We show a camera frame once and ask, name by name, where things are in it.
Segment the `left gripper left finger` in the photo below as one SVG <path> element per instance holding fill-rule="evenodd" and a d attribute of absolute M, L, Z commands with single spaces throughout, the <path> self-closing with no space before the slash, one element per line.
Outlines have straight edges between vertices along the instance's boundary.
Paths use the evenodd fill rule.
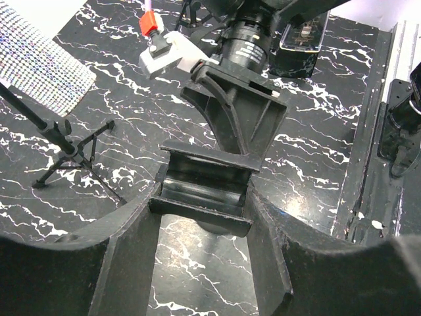
<path fill-rule="evenodd" d="M 145 194 L 56 242 L 1 237 L 2 315 L 145 315 L 161 218 Z"/>

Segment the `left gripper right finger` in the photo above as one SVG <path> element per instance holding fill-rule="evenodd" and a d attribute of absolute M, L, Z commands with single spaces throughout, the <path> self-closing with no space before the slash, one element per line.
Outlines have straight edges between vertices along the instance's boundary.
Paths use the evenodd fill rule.
<path fill-rule="evenodd" d="M 247 244 L 261 315 L 419 315 L 420 237 L 333 238 L 250 188 Z"/>

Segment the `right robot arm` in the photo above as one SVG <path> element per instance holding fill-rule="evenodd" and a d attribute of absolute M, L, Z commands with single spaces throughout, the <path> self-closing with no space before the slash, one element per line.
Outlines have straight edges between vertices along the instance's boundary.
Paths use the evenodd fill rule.
<path fill-rule="evenodd" d="M 184 1 L 177 26 L 191 28 L 199 44 L 212 29 L 207 49 L 189 72 L 182 97 L 204 117 L 219 146 L 197 157 L 257 169 L 287 114 L 289 96 L 262 76 L 306 78 L 312 74 L 331 9 L 338 1 Z M 197 18 L 205 8 L 212 29 Z"/>

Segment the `glitter rhinestone microphone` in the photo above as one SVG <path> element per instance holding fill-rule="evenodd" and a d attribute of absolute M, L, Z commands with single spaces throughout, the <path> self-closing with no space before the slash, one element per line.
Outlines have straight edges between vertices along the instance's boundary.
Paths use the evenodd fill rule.
<path fill-rule="evenodd" d="M 2 1 L 1 79 L 65 117 L 90 90 L 96 74 Z"/>

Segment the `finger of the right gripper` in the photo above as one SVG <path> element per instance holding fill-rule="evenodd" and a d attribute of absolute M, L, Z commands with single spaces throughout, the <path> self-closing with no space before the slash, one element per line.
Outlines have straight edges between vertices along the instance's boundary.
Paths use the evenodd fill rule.
<path fill-rule="evenodd" d="M 192 104 L 206 120 L 221 151 L 237 151 L 237 140 L 228 116 L 215 97 L 184 87 L 180 96 Z"/>
<path fill-rule="evenodd" d="M 238 98 L 234 109 L 241 137 L 231 141 L 230 153 L 251 154 L 263 161 L 287 114 L 287 107 L 267 98 Z"/>

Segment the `black round-base mic stand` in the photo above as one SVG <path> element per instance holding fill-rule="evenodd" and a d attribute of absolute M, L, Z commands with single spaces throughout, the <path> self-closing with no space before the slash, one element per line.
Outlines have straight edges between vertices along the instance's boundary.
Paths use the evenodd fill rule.
<path fill-rule="evenodd" d="M 244 237 L 252 221 L 243 216 L 252 174 L 260 171 L 258 156 L 238 155 L 176 140 L 160 149 L 169 162 L 155 176 L 161 192 L 149 200 L 152 213 L 177 215 L 218 226 Z"/>

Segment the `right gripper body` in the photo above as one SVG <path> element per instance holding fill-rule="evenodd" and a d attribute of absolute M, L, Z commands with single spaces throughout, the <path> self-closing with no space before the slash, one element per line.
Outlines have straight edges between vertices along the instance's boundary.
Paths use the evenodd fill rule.
<path fill-rule="evenodd" d="M 221 104 L 237 132 L 275 132 L 284 120 L 287 106 L 280 96 L 242 66 L 201 61 L 191 71 L 191 79 Z"/>

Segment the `black tripod shock-mount stand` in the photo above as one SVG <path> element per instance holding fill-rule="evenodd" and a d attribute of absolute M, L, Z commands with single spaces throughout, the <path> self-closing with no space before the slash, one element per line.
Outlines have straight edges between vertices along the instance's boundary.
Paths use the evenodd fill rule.
<path fill-rule="evenodd" d="M 94 131 L 83 140 L 73 141 L 68 136 L 72 133 L 72 127 L 67 119 L 46 121 L 39 117 L 23 101 L 15 96 L 8 88 L 1 85 L 1 97 L 13 106 L 20 114 L 24 115 L 36 127 L 37 131 L 50 143 L 60 147 L 59 160 L 50 167 L 45 174 L 34 181 L 32 188 L 42 189 L 47 187 L 46 180 L 58 170 L 85 169 L 109 190 L 118 200 L 119 205 L 126 204 L 126 200 L 118 195 L 101 177 L 93 170 L 97 138 L 105 131 L 113 130 L 115 122 L 108 120 L 105 125 Z"/>

